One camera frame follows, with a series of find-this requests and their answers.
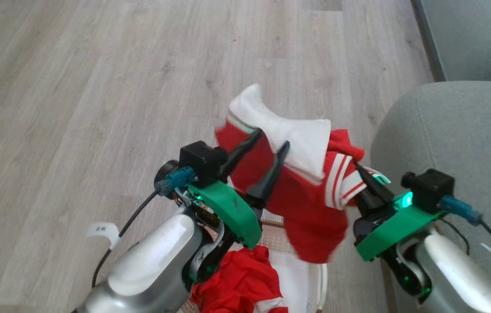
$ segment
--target gray sofa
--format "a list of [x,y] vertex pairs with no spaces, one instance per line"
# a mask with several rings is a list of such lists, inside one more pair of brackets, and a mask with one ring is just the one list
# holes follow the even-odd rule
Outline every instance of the gray sofa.
[[[417,0],[420,30],[435,77],[445,80],[407,93],[382,121],[371,165],[394,182],[407,171],[436,168],[456,178],[455,195],[483,212],[491,226],[491,0]],[[480,227],[449,216],[471,244],[471,257],[491,275],[491,238]],[[462,245],[448,227],[446,234]],[[394,284],[392,307],[416,312]]]

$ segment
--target green plastic bracket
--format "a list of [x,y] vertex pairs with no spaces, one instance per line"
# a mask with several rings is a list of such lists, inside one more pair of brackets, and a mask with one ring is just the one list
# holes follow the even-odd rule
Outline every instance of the green plastic bracket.
[[411,204],[412,193],[394,199],[397,211],[389,220],[377,227],[357,246],[363,261],[373,261],[386,249],[417,232],[429,223],[441,218],[444,213],[430,214]]
[[261,240],[261,227],[253,209],[230,186],[215,182],[205,188],[189,185],[189,192],[209,206],[239,240],[253,249]]

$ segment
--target green led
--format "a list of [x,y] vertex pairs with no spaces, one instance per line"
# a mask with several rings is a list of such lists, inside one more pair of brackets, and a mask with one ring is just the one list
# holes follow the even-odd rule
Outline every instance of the green led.
[[402,208],[407,208],[408,206],[411,206],[413,197],[413,192],[408,192],[406,195],[404,195],[404,198],[402,199]]

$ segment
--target red cloth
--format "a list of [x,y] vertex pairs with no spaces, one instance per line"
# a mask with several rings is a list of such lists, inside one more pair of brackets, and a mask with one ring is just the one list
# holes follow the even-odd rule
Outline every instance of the red cloth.
[[[248,136],[229,121],[216,130],[216,139],[227,151]],[[283,216],[290,243],[302,260],[326,263],[331,252],[344,239],[348,218],[343,210],[337,208],[350,203],[351,197],[365,188],[351,162],[351,159],[361,160],[363,154],[362,149],[351,145],[347,130],[337,129],[330,134],[322,183],[313,184],[287,167],[282,170],[267,210]],[[234,186],[245,192],[272,166],[273,157],[269,141],[263,135],[232,172]],[[344,190],[341,188],[344,184],[350,186]]]
[[278,273],[271,267],[269,250],[228,252],[219,270],[193,288],[191,301],[201,313],[287,313]]

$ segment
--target gray fabric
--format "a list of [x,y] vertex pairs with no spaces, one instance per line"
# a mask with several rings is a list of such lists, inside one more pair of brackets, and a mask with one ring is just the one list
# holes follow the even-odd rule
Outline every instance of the gray fabric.
[[491,0],[416,0],[444,78],[491,80]]
[[[406,171],[422,173],[436,168],[456,178],[456,197],[483,212],[491,226],[491,82],[432,83],[402,97],[387,113],[371,148],[371,165],[393,181],[402,192],[400,178]],[[471,243],[471,256],[491,274],[491,238],[481,228],[456,216]],[[447,230],[454,242],[461,243]],[[412,301],[400,291],[398,312],[414,312]]]

